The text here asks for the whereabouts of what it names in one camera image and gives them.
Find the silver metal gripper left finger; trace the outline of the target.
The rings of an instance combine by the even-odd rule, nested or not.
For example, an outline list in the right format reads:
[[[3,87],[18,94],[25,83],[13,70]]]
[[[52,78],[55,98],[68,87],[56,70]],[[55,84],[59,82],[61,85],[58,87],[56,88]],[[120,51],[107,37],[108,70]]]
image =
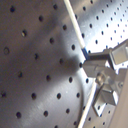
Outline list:
[[[99,87],[93,102],[93,108],[100,116],[107,104],[113,106],[118,104],[127,69],[120,68],[115,71],[106,66],[105,61],[86,61],[83,68],[87,76],[94,78]]]

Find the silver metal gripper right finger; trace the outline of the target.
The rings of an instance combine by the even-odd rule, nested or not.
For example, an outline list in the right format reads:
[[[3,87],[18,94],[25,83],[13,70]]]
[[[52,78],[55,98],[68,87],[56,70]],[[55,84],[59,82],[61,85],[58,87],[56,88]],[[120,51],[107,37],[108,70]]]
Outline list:
[[[107,60],[114,68],[115,65],[128,61],[128,39],[118,44],[114,48],[105,49],[99,53],[90,53],[90,60]]]

